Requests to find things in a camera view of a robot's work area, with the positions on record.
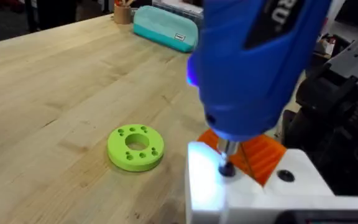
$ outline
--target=wooden table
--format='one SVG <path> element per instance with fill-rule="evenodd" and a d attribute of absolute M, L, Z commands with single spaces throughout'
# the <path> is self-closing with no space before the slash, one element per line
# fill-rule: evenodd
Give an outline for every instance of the wooden table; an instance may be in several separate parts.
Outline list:
<path fill-rule="evenodd" d="M 207 129 L 187 58 L 110 16 L 0 42 L 0 223 L 184 223 L 187 144 Z M 151 171 L 107 157 L 132 123 L 164 138 Z"/>

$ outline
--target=drill bit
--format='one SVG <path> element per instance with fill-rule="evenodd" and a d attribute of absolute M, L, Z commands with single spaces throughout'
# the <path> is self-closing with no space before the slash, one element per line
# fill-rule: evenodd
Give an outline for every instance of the drill bit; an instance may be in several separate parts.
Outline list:
<path fill-rule="evenodd" d="M 219 138 L 218 150 L 221 152 L 222 161 L 219 165 L 219 172 L 226 177 L 234 176 L 234 165 L 230 162 L 229 156 L 234 155 L 237 152 L 240 142 L 228 141 Z"/>

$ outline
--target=hole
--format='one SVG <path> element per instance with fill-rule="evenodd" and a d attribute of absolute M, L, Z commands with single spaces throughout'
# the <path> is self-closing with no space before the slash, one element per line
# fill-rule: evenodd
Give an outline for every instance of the hole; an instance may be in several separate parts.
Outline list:
<path fill-rule="evenodd" d="M 125 144 L 133 150 L 143 150 L 149 146 L 149 139 L 142 134 L 130 134 L 125 138 Z"/>
<path fill-rule="evenodd" d="M 277 171 L 278 178 L 282 179 L 285 182 L 294 182 L 294 175 L 288 170 L 279 170 Z"/>
<path fill-rule="evenodd" d="M 214 118 L 212 115 L 210 115 L 210 114 L 206 114 L 206 115 L 205 115 L 205 119 L 206 119 L 207 122 L 210 123 L 210 124 L 214 124 L 214 123 L 216 122 L 215 118 Z"/>

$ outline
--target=pencil cup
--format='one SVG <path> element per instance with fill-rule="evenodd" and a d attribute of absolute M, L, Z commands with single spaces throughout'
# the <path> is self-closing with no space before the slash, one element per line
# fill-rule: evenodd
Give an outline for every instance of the pencil cup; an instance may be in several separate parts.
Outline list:
<path fill-rule="evenodd" d="M 131 7 L 114 5 L 114 21 L 116 24 L 130 24 Z"/>

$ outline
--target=black hole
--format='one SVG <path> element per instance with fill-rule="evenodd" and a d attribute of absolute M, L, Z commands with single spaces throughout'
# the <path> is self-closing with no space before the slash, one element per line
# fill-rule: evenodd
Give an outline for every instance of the black hole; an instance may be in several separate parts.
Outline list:
<path fill-rule="evenodd" d="M 215 118 L 210 114 L 206 114 L 205 119 L 209 124 L 214 124 L 216 122 Z"/>
<path fill-rule="evenodd" d="M 285 182 L 293 182 L 295 180 L 294 175 L 288 170 L 279 170 L 277 171 L 278 178 L 282 179 Z"/>

